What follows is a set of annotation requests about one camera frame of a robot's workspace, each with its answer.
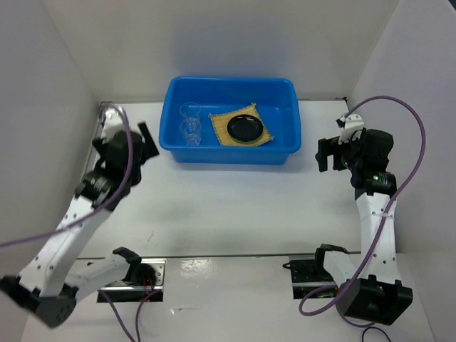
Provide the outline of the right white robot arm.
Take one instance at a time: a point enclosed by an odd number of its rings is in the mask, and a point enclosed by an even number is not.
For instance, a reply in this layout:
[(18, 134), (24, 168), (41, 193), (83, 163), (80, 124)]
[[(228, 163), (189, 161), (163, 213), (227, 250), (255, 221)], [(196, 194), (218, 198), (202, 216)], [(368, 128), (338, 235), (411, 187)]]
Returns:
[(395, 175), (387, 171), (393, 136), (362, 129), (341, 142), (320, 139), (316, 161), (320, 172), (349, 170), (361, 221), (361, 263), (355, 266), (347, 249), (322, 244), (312, 272), (320, 280), (332, 277), (338, 287), (336, 310), (343, 317), (392, 325), (413, 302), (413, 291), (402, 283), (395, 252)]

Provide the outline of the green round plate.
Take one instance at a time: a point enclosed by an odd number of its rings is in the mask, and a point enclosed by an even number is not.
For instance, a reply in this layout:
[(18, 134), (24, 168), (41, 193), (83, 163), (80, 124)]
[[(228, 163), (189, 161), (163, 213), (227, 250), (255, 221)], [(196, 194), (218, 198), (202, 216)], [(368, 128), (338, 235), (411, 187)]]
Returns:
[(267, 143), (268, 139), (258, 138), (252, 141), (241, 141), (236, 139), (229, 139), (227, 142), (227, 146), (260, 146), (264, 143)]

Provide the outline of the clear plastic cup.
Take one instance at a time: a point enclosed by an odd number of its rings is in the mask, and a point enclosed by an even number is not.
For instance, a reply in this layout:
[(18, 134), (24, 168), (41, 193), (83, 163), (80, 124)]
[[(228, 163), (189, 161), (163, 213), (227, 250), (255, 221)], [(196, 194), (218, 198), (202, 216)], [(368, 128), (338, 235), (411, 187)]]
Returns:
[(200, 106), (197, 103), (183, 103), (180, 106), (180, 114), (188, 125), (200, 124)]
[(202, 140), (202, 125), (199, 122), (184, 121), (180, 124), (180, 131), (186, 146), (199, 146)]

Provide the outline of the black round bowl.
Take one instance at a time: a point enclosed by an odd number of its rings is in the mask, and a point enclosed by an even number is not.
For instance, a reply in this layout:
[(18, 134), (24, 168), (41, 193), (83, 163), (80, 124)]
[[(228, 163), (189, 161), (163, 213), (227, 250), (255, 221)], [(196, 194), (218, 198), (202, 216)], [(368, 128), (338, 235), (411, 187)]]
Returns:
[(253, 115), (235, 115), (227, 123), (227, 132), (232, 139), (239, 143), (252, 143), (262, 136), (264, 125), (259, 118)]

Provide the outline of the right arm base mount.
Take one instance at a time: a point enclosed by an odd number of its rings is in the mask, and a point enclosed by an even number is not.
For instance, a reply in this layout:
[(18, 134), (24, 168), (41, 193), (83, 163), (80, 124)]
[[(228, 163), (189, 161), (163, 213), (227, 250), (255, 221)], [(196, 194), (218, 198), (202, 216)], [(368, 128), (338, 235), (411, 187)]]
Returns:
[(290, 271), (294, 299), (302, 299), (325, 286), (329, 289), (313, 294), (311, 298), (333, 298), (356, 270), (350, 265), (350, 254), (330, 245), (321, 245), (313, 254), (292, 254), (282, 267)]

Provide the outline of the woven bamboo placemat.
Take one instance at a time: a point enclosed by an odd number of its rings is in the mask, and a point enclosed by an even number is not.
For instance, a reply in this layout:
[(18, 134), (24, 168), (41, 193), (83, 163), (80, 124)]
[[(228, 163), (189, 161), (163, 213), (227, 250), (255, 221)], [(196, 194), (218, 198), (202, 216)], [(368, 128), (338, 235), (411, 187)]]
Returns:
[(268, 139), (268, 142), (272, 141), (274, 139), (274, 136), (268, 131), (266, 128), (263, 120), (261, 119), (255, 103), (251, 103), (247, 107), (240, 108), (231, 112), (227, 113), (220, 113), (220, 114), (209, 114), (209, 118), (212, 123), (212, 127), (214, 129), (214, 132), (217, 136), (218, 142), (223, 145), (227, 146), (227, 142), (229, 139), (232, 139), (228, 132), (227, 132), (227, 123), (231, 118), (233, 118), (235, 115), (241, 115), (241, 114), (249, 114), (253, 115), (257, 118), (260, 119), (260, 121), (264, 125), (264, 132), (261, 136), (261, 138)]

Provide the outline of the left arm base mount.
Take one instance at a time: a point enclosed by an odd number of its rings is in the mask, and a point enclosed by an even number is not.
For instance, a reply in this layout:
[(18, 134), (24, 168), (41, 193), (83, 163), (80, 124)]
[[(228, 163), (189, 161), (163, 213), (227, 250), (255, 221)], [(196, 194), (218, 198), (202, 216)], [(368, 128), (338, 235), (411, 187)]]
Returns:
[(162, 302), (165, 259), (145, 258), (134, 280), (116, 281), (101, 289), (113, 303)]

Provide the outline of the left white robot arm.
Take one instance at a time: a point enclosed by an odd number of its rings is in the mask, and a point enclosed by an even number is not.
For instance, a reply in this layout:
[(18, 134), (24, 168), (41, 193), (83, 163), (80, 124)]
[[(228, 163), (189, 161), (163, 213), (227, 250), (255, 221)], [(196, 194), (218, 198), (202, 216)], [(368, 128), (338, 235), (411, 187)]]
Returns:
[(1, 278), (1, 292), (49, 328), (63, 324), (79, 301), (104, 286), (117, 281), (152, 286), (157, 278), (155, 270), (126, 247), (71, 272), (95, 231), (140, 183), (141, 167), (159, 155), (146, 123), (138, 128), (131, 133), (131, 146), (124, 130), (92, 141), (100, 159), (78, 184), (56, 235), (17, 275)]

